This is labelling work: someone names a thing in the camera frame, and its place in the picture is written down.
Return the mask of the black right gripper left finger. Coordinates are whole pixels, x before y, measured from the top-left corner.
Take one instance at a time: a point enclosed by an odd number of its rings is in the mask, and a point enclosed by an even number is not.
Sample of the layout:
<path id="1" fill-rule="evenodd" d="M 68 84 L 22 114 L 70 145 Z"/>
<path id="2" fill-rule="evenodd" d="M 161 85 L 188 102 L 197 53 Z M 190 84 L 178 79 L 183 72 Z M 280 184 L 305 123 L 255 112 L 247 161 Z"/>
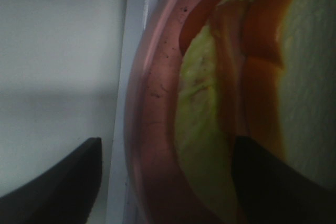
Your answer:
<path id="1" fill-rule="evenodd" d="M 102 169 L 102 140 L 89 138 L 40 176 L 2 196 L 1 223 L 86 223 Z"/>

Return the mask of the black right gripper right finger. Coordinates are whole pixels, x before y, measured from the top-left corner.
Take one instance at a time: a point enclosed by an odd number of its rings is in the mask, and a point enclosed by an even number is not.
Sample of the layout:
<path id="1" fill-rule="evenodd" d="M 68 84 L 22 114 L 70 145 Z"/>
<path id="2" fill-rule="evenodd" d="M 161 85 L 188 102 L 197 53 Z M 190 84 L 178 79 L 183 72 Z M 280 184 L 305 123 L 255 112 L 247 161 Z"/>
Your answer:
<path id="1" fill-rule="evenodd" d="M 300 175 L 250 137 L 236 137 L 233 181 L 250 223 L 335 223 L 335 193 Z"/>

